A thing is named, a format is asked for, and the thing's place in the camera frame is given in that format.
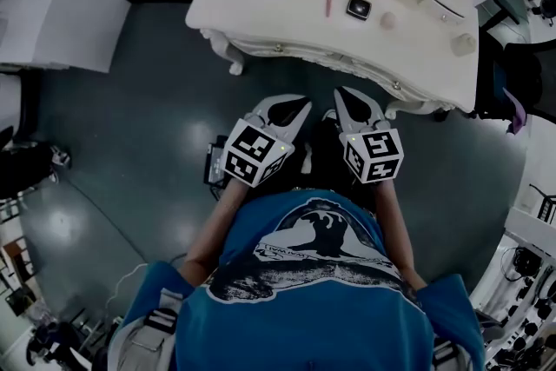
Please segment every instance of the white cable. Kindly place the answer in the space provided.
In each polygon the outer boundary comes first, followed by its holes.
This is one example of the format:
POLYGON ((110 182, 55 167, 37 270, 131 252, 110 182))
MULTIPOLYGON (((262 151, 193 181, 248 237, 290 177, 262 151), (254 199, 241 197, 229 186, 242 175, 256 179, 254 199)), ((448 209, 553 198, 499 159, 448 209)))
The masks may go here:
POLYGON ((104 305, 104 310, 106 311, 106 315, 108 315, 110 302, 111 302, 112 300, 114 300, 115 298, 117 298, 117 296, 118 296, 118 293, 119 293, 119 291, 120 291, 120 285, 122 284, 122 282, 123 282, 126 278, 131 277, 131 276, 132 276, 135 272, 137 272, 140 268, 143 268, 143 267, 145 267, 145 266, 147 266, 147 265, 148 265, 148 263, 141 263, 141 264, 138 264, 138 265, 136 266, 135 269, 133 269, 131 272, 129 272, 129 274, 124 275, 124 276, 120 279, 120 281, 116 284, 116 289, 114 290, 114 294, 106 301, 106 304, 104 305))
MULTIPOLYGON (((487 13, 490 17, 494 16, 494 14, 492 14, 492 13, 487 9, 487 7, 486 7, 485 5, 481 4, 481 5, 479 5, 479 6, 481 6, 481 7, 483 8, 483 10, 485 10, 486 13, 487 13)), ((502 22, 500 22, 500 23, 501 23, 502 25, 504 25, 506 28, 508 28, 510 31, 512 31, 512 32, 514 32, 515 34, 521 36, 521 38, 523 39, 523 43, 527 43, 526 37, 523 36, 521 33, 519 33, 519 32, 517 32, 516 30, 514 30, 510 25, 508 25, 508 24, 505 23, 504 21, 502 21, 502 22)))

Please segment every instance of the black and white marker cube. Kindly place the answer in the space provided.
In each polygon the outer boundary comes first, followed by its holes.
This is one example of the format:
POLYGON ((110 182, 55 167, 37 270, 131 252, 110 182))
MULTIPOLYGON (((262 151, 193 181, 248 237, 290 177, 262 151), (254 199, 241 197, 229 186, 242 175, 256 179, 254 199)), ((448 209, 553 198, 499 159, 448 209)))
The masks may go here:
POLYGON ((240 119, 230 134, 221 164, 229 174, 255 187, 281 169, 294 146, 240 119))
POLYGON ((398 130, 340 135, 344 161, 362 183, 393 179, 398 175, 403 149, 398 130))

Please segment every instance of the person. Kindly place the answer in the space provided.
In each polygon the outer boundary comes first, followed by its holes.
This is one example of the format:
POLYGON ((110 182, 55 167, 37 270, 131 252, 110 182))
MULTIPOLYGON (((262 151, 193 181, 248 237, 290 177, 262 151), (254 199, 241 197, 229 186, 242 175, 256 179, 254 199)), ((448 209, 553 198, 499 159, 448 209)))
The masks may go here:
MULTIPOLYGON (((333 153, 314 151, 312 171, 331 168, 333 153)), ((375 216, 327 188, 252 198, 231 179, 183 265, 149 266, 123 326, 152 314, 167 289, 183 297, 171 369, 428 371, 435 334, 480 369, 483 342, 461 278, 427 285, 394 182, 365 190, 375 216)), ((144 356, 136 360, 124 368, 141 368, 144 356)))

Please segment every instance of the white shelf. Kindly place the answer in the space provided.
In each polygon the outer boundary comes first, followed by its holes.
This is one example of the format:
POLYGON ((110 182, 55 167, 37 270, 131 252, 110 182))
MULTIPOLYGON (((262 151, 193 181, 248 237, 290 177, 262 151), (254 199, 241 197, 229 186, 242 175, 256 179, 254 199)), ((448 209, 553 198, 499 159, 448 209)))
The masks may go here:
POLYGON ((128 13, 128 1, 3 2, 8 3, 4 8, 9 8, 14 18, 10 24, 10 40, 4 42, 9 45, 10 57, 6 57, 7 51, 3 53, 0 64, 5 61, 52 68, 75 66, 109 72, 116 42, 128 13))
POLYGON ((50 0, 0 0, 0 18, 8 21, 0 41, 0 63, 32 63, 50 0))

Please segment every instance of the gray floor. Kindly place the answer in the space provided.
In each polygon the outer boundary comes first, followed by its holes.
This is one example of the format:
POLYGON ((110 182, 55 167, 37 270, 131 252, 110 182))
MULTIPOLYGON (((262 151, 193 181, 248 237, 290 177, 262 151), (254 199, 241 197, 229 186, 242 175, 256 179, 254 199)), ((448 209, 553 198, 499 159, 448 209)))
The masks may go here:
MULTIPOLYGON (((209 142, 264 96, 309 95, 312 119, 333 88, 389 96, 370 81, 294 59, 252 59, 231 76, 184 22, 187 6, 136 5, 109 75, 86 70, 42 77, 38 137, 67 147, 73 168, 26 200, 23 229, 47 303, 101 310, 118 279, 140 262, 187 250, 214 199, 202 184, 209 142)), ((524 153, 497 124, 450 114, 399 114, 406 157, 396 186, 427 280, 459 272, 472 289, 498 244, 524 153)), ((123 312, 141 274, 110 308, 123 312)))

